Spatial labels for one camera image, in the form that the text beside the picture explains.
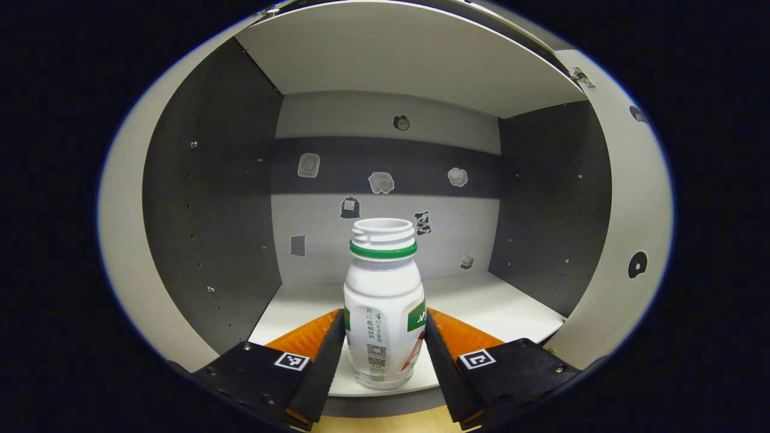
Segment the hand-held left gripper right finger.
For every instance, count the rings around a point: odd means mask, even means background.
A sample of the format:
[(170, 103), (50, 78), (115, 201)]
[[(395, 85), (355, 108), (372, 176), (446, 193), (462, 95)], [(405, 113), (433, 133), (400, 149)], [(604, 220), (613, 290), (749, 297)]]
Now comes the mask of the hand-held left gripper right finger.
[(541, 408), (581, 370), (528, 338), (503, 342), (434, 308), (427, 349), (453, 422), (490, 429)]

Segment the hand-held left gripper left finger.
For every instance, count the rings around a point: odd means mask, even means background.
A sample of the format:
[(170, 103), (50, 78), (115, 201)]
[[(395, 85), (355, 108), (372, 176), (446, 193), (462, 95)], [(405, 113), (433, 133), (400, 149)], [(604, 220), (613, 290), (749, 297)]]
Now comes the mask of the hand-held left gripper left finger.
[(345, 340), (341, 308), (266, 345), (241, 342), (196, 370), (202, 389), (279, 431), (319, 422)]

